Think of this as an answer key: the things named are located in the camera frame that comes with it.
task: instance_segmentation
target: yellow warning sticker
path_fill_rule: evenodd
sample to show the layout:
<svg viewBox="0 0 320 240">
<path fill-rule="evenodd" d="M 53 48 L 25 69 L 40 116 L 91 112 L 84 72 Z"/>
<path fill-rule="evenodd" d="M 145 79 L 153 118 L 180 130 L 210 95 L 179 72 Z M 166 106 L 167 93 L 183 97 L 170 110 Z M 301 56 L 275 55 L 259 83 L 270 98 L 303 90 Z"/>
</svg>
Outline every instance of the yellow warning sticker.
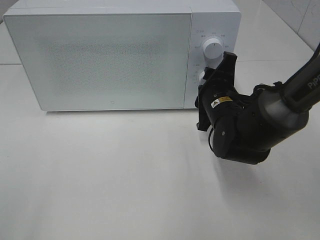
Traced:
<svg viewBox="0 0 320 240">
<path fill-rule="evenodd" d="M 215 99 L 212 103 L 211 103 L 211 107 L 215 108 L 216 106 L 218 106 L 219 104 L 223 103 L 223 102 L 232 102 L 232 99 L 228 96 L 222 96 L 219 97 L 217 99 Z"/>
</svg>

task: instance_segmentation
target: white microwave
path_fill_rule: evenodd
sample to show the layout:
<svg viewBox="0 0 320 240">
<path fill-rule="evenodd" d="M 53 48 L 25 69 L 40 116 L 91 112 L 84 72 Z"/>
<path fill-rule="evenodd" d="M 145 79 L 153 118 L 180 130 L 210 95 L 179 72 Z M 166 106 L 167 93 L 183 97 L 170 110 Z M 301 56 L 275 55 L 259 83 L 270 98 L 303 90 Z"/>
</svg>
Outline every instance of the white microwave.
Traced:
<svg viewBox="0 0 320 240">
<path fill-rule="evenodd" d="M 19 0 L 3 19 L 44 111 L 190 109 L 241 14 L 231 0 Z"/>
</svg>

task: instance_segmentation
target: white table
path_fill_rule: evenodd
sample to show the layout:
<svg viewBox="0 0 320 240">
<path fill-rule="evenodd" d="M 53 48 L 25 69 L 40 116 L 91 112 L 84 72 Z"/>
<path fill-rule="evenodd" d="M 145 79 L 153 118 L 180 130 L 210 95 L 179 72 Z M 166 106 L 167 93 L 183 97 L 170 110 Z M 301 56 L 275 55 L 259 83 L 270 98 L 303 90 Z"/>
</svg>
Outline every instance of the white table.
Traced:
<svg viewBox="0 0 320 240">
<path fill-rule="evenodd" d="M 312 51 L 237 0 L 236 87 L 285 81 Z M 1 240 L 315 240 L 320 106 L 252 166 L 216 158 L 196 110 L 43 112 L 0 25 Z"/>
</svg>

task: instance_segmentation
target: microwave dial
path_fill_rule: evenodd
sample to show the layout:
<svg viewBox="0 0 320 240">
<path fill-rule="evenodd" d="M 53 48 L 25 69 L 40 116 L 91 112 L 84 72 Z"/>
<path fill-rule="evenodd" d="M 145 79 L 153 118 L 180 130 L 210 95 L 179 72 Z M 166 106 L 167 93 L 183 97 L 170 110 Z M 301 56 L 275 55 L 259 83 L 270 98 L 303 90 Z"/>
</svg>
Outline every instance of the microwave dial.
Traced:
<svg viewBox="0 0 320 240">
<path fill-rule="evenodd" d="M 208 59 L 216 59 L 224 52 L 224 43 L 218 37 L 210 37 L 203 45 L 203 53 Z"/>
</svg>

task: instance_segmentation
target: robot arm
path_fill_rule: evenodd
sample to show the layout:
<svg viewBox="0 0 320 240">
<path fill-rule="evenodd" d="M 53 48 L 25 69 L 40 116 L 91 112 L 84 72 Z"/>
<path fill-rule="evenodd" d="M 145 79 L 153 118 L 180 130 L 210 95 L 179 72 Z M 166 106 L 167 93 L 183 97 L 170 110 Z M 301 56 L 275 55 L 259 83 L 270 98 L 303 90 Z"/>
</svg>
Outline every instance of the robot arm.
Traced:
<svg viewBox="0 0 320 240">
<path fill-rule="evenodd" d="M 237 56 L 225 52 L 216 69 L 205 68 L 206 82 L 198 88 L 197 128 L 207 131 L 217 157 L 258 164 L 273 146 L 303 129 L 309 110 L 320 101 L 320 45 L 314 55 L 285 83 L 260 84 L 250 96 L 234 87 Z"/>
</svg>

